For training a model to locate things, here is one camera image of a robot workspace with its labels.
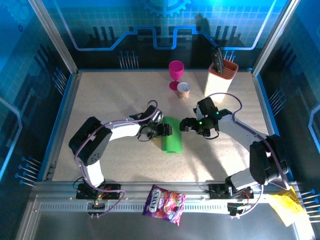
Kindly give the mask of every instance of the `glass enclosure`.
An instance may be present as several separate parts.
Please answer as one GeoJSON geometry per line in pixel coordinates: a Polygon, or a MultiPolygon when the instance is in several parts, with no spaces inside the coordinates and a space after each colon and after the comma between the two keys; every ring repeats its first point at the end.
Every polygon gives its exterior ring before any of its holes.
{"type": "MultiPolygon", "coordinates": [[[[293,177],[302,190],[313,188],[316,193],[320,190],[319,8],[319,1],[300,1],[260,73],[293,177]]],[[[319,236],[319,224],[313,227],[319,236]]]]}
{"type": "Polygon", "coordinates": [[[70,73],[28,1],[1,1],[0,25],[0,239],[12,240],[70,73]]]}
{"type": "Polygon", "coordinates": [[[43,2],[80,69],[206,69],[215,43],[249,69],[287,0],[43,2]]]}

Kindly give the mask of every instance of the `yellow paper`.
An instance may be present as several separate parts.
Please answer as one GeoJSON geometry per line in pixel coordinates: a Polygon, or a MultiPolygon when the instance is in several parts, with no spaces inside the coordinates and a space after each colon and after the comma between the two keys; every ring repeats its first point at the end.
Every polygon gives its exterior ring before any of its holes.
{"type": "Polygon", "coordinates": [[[292,186],[290,190],[282,190],[274,195],[267,194],[265,197],[286,227],[290,226],[300,217],[308,217],[306,211],[299,204],[292,186]]]}

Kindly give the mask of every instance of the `table surface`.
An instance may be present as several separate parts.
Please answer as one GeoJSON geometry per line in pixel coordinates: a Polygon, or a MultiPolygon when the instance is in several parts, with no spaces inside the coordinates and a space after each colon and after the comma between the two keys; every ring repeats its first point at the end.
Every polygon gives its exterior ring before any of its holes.
{"type": "MultiPolygon", "coordinates": [[[[194,117],[193,108],[204,98],[208,71],[185,71],[180,82],[190,84],[188,99],[179,99],[170,90],[168,71],[84,72],[74,100],[63,144],[54,171],[54,181],[74,181],[81,176],[68,147],[69,140],[92,116],[100,121],[115,121],[144,112],[150,100],[157,100],[164,116],[177,119],[194,117]]],[[[229,90],[240,98],[243,109],[237,117],[266,133],[267,128],[249,72],[238,72],[229,90]]],[[[238,102],[226,96],[216,104],[232,112],[238,102]]],[[[140,142],[123,137],[109,142],[101,169],[106,180],[117,182],[204,182],[224,181],[229,175],[249,167],[249,153],[224,133],[206,140],[194,132],[182,133],[182,153],[163,153],[161,139],[140,142]]]]}

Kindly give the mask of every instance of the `pink goblet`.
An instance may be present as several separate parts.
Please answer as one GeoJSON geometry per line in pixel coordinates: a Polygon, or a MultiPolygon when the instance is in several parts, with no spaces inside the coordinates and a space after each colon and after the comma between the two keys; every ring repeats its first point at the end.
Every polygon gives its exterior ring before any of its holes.
{"type": "Polygon", "coordinates": [[[179,84],[178,80],[182,77],[184,74],[185,65],[181,61],[172,61],[169,63],[169,74],[170,77],[173,79],[172,82],[170,82],[170,89],[176,91],[177,86],[179,84]]]}

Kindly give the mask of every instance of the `candy bag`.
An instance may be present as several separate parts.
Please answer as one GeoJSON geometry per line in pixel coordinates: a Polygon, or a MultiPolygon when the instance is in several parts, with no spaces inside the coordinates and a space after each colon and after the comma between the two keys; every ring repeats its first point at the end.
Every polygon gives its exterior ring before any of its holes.
{"type": "Polygon", "coordinates": [[[163,219],[179,226],[185,202],[186,195],[153,185],[142,215],[163,219]]]}

